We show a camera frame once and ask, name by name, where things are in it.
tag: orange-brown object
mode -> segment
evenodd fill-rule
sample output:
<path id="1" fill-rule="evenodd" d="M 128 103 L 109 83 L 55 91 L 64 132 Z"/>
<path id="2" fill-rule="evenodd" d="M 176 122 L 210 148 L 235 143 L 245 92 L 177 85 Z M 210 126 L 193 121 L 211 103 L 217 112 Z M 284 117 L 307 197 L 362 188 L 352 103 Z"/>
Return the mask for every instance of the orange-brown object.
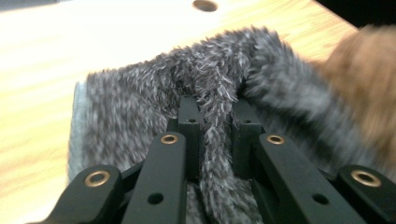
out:
<path id="1" fill-rule="evenodd" d="M 366 143 L 396 166 L 396 26 L 362 28 L 316 67 L 351 106 Z"/>

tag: wooden table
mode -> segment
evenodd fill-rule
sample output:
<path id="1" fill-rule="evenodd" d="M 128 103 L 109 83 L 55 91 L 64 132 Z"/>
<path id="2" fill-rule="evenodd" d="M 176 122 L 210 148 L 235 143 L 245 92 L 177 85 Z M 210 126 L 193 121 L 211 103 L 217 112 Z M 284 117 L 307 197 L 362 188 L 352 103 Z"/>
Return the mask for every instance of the wooden table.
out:
<path id="1" fill-rule="evenodd" d="M 46 217 L 66 185 L 75 83 L 242 27 L 279 32 L 325 60 L 356 29 L 310 0 L 78 0 L 0 13 L 0 223 Z"/>

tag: fuzzy gray fabric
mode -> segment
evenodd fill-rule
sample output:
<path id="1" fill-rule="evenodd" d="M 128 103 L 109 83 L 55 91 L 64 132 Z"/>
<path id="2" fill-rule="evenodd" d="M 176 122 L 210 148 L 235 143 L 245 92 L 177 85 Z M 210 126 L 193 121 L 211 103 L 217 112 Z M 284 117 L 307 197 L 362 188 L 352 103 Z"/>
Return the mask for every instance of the fuzzy gray fabric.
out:
<path id="1" fill-rule="evenodd" d="M 233 175 L 229 117 L 243 95 L 267 132 L 285 134 L 318 168 L 362 164 L 394 179 L 361 143 L 348 111 L 315 71 L 265 28 L 227 32 L 149 62 L 90 74 L 79 84 L 69 176 L 95 164 L 120 170 L 145 159 L 152 138 L 177 117 L 181 95 L 205 118 L 199 184 L 188 185 L 187 223 L 262 223 L 248 180 Z"/>

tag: brass grommet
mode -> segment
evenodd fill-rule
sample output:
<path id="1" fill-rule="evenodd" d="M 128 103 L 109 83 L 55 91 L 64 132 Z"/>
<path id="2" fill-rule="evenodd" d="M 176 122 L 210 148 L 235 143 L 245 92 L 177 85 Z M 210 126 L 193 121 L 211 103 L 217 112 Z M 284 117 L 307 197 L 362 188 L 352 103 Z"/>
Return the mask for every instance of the brass grommet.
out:
<path id="1" fill-rule="evenodd" d="M 356 181 L 365 186 L 372 188 L 378 188 L 379 186 L 381 186 L 381 180 L 375 175 L 372 175 L 366 171 L 354 170 L 350 174 Z"/>
<path id="2" fill-rule="evenodd" d="M 267 137 L 267 141 L 275 145 L 282 145 L 285 143 L 285 139 L 283 139 L 283 137 L 274 134 L 269 135 Z"/>
<path id="3" fill-rule="evenodd" d="M 101 175 L 100 179 L 98 180 L 92 179 L 93 177 L 99 175 Z M 104 185 L 109 178 L 110 178 L 110 173 L 108 171 L 95 171 L 87 175 L 87 177 L 85 177 L 84 183 L 87 187 L 96 188 Z"/>
<path id="4" fill-rule="evenodd" d="M 177 142 L 177 136 L 172 134 L 167 134 L 166 136 L 163 136 L 161 138 L 161 142 L 168 145 L 174 144 L 175 142 Z"/>

